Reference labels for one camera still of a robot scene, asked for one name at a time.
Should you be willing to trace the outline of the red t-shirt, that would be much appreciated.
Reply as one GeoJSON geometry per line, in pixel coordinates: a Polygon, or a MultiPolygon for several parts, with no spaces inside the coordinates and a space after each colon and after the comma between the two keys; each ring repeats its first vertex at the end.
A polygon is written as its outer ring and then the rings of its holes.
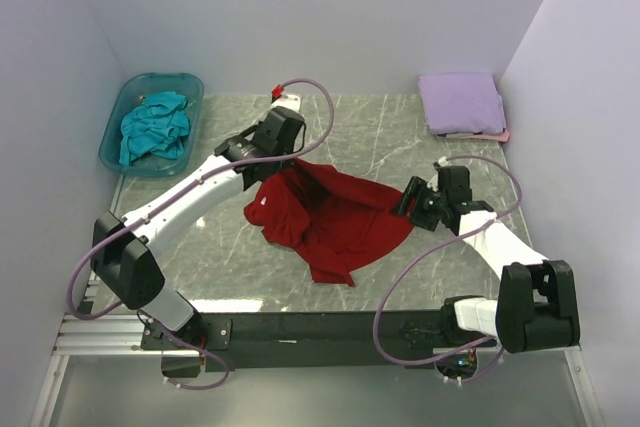
{"type": "Polygon", "coordinates": [[[392,252],[413,230],[391,213],[401,197],[392,187],[297,159],[262,183],[244,215],[268,242],[294,250],[314,282],[353,287],[353,271],[392,252]]]}

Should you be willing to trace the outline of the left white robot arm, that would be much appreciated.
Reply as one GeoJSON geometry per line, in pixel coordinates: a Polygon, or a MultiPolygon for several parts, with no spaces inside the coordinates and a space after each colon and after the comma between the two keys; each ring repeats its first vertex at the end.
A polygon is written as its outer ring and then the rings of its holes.
{"type": "Polygon", "coordinates": [[[90,267],[118,301],[141,310],[164,327],[176,348],[186,349],[205,336],[201,314],[169,287],[157,257],[205,213],[264,182],[292,164],[267,157],[294,152],[303,117],[278,106],[264,120],[222,142],[191,175],[122,218],[107,212],[94,224],[93,244],[120,236],[92,256],[90,267]]]}

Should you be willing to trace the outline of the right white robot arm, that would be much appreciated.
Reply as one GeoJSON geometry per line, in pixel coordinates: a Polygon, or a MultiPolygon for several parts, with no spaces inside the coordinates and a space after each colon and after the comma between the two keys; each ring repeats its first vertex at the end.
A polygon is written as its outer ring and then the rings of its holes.
{"type": "Polygon", "coordinates": [[[498,340],[509,353],[579,343],[571,267],[533,250],[489,203],[474,199],[467,167],[440,163],[431,180],[412,177],[392,212],[429,231],[443,225],[471,247],[499,280],[494,300],[463,296],[444,302],[438,324],[444,342],[460,346],[475,332],[498,340]]]}

